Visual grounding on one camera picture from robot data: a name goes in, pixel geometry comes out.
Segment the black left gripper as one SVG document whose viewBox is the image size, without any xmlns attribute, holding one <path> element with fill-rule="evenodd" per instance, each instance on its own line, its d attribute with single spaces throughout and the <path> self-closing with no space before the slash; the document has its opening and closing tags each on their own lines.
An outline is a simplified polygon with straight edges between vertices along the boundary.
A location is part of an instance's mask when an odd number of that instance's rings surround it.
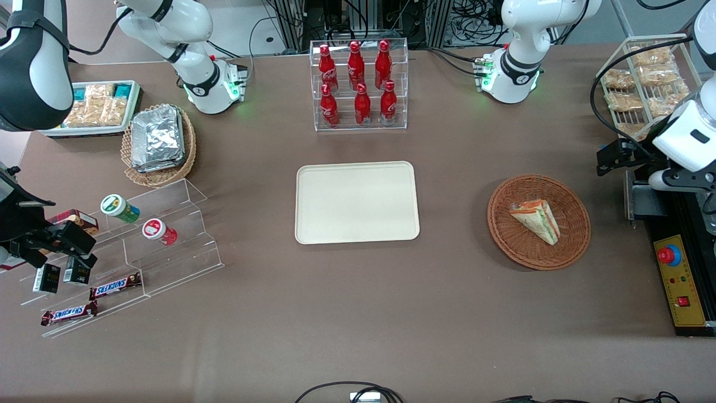
<svg viewBox="0 0 716 403">
<path fill-rule="evenodd" d="M 597 153 L 596 174 L 605 176 L 611 171 L 622 167 L 634 167 L 644 170 L 663 170 L 667 168 L 667 160 L 661 158 L 634 158 L 637 150 L 634 143 L 627 139 L 617 139 L 603 146 Z"/>
</svg>

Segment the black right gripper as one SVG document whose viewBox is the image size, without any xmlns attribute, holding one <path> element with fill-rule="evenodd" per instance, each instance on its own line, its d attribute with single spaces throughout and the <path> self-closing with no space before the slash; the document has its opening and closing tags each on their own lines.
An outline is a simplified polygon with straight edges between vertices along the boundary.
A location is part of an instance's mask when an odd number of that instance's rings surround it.
<svg viewBox="0 0 716 403">
<path fill-rule="evenodd" d="M 44 208 L 56 204 L 26 191 L 15 177 L 19 171 L 2 168 L 2 246 L 35 268 L 43 267 L 51 251 L 69 255 L 67 269 L 92 270 L 97 262 L 90 254 L 95 238 L 74 222 L 49 222 Z"/>
</svg>

